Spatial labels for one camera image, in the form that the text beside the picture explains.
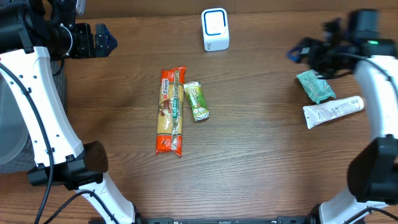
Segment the white tube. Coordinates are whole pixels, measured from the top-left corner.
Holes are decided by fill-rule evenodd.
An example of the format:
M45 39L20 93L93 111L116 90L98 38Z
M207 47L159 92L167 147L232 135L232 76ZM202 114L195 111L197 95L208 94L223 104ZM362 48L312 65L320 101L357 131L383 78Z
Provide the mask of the white tube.
M361 97L352 96L342 100L332 100L319 105L303 106L305 120L309 129L341 116L361 111L364 103Z

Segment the pasta package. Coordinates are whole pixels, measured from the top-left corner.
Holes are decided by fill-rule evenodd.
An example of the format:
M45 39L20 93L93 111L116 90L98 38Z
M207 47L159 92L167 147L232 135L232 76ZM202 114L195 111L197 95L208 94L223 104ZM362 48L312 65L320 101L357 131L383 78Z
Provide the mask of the pasta package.
M174 151L182 156L182 103L186 70L186 67L162 70L157 110L157 155Z

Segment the green wrapper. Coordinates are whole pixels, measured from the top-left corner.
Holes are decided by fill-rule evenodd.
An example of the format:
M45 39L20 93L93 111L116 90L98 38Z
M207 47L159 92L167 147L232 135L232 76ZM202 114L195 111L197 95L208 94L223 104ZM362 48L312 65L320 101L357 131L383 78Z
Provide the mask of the green wrapper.
M195 121L203 121L209 118L209 110L205 98L201 92L201 86L198 82L191 81L184 84L184 92L192 107L193 118Z
M303 85L305 92L312 101L320 104L322 100L329 97L336 98L335 92L331 89L326 80L317 78L318 73L314 70L303 72L297 75L298 80Z

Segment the wooden table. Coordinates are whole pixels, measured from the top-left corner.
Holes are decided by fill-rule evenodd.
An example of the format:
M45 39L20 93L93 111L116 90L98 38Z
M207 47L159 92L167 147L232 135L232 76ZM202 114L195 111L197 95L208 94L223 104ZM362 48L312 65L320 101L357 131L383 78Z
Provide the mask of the wooden table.
M312 102L295 78L308 68L285 53L303 37L321 38L319 21L347 12L230 15L230 48L212 53L203 50L200 16L85 21L105 23L119 47L108 58L66 61L68 117L83 142L104 144L111 177L147 217L305 215L346 185L369 128L362 111L308 130L302 106ZM398 38L397 21L398 10L381 12L382 37ZM194 123L185 102L182 158L155 156L160 70L181 65L186 80L203 85L210 119ZM353 77L330 85L338 98L360 95ZM1 175L0 222L32 223L43 193L25 173ZM73 194L53 187L42 222ZM98 217L78 198L54 222Z

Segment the small white box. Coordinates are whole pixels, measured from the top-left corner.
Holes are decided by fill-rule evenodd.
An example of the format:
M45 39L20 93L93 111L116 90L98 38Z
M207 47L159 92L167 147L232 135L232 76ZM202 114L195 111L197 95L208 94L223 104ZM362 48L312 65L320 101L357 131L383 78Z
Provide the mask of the small white box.
M228 18L224 9L204 10L201 26L206 51L225 50L229 47Z

